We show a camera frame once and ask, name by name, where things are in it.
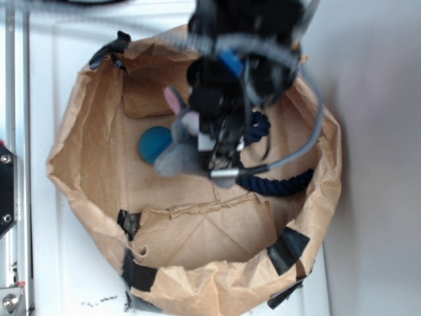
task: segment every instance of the crumpled paper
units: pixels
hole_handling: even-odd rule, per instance
[[[170,127],[174,115],[162,89],[176,86],[187,99],[187,67],[198,55],[156,38],[133,42],[117,55],[126,70],[105,58],[79,73],[47,162],[49,178],[109,263],[122,274],[124,252],[159,268],[150,292],[132,293],[175,315],[240,315],[307,276],[330,225],[341,192],[341,132],[325,110],[318,143],[300,159],[262,177],[283,179],[315,169],[305,192],[263,197],[206,178],[159,178],[137,152],[152,126]],[[268,162],[308,139],[317,102],[302,78],[269,108]],[[267,139],[241,156],[260,164]],[[142,212],[133,242],[117,225],[121,209]],[[288,226],[310,238],[299,261],[278,275],[266,247]]]

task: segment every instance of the bolt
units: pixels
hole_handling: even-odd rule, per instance
[[[6,223],[9,223],[12,220],[12,217],[9,214],[7,214],[7,215],[3,216],[3,220]]]
[[[0,158],[1,162],[8,165],[12,161],[12,157],[10,155],[3,155]]]
[[[9,294],[3,298],[3,306],[9,312],[14,311],[18,307],[18,302],[18,298],[13,294]]]

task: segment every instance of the metal frame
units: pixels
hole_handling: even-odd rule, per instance
[[[30,214],[30,148],[29,148],[29,62],[28,16],[12,9],[0,10],[1,40],[6,67],[4,99],[4,141],[16,155],[14,160],[14,215],[16,224],[0,240],[0,315],[30,315],[33,307],[32,241]],[[8,295],[18,299],[15,302]]]

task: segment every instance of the teal ball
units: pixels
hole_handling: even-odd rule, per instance
[[[155,126],[143,133],[139,141],[139,152],[144,160],[152,164],[155,159],[172,143],[171,130]]]

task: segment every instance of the black tape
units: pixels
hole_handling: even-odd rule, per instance
[[[126,233],[127,240],[131,242],[136,235],[136,232],[139,230],[139,222],[140,222],[141,213],[137,214],[129,214],[129,212],[121,209],[118,217],[117,217],[117,224],[123,228],[124,232]]]
[[[126,70],[126,66],[124,66],[123,62],[117,58],[116,55],[111,54],[111,60],[112,60],[112,64],[122,70]]]
[[[151,313],[162,313],[162,309],[137,297],[134,296],[130,289],[126,291],[127,303],[124,304],[124,311],[128,313],[130,310],[149,311]]]
[[[270,260],[279,275],[284,274],[298,261],[310,238],[285,227],[275,244],[267,248]]]
[[[268,306],[271,309],[277,308],[281,303],[289,298],[289,296],[298,288],[303,287],[303,281],[299,281],[298,283],[294,284],[291,288],[283,291],[282,293],[274,296],[270,300],[268,300]]]
[[[108,55],[109,53],[124,53],[124,50],[129,46],[129,43],[132,39],[129,34],[126,34],[121,31],[118,31],[117,36],[118,37],[115,41],[104,45],[100,50],[98,50],[94,54],[94,56],[92,56],[91,60],[89,61],[89,67],[91,70],[94,70],[99,67],[105,55]]]
[[[134,262],[133,253],[130,250],[126,251],[122,278],[129,288],[134,287],[140,291],[150,292],[157,273],[158,269],[138,265]]]

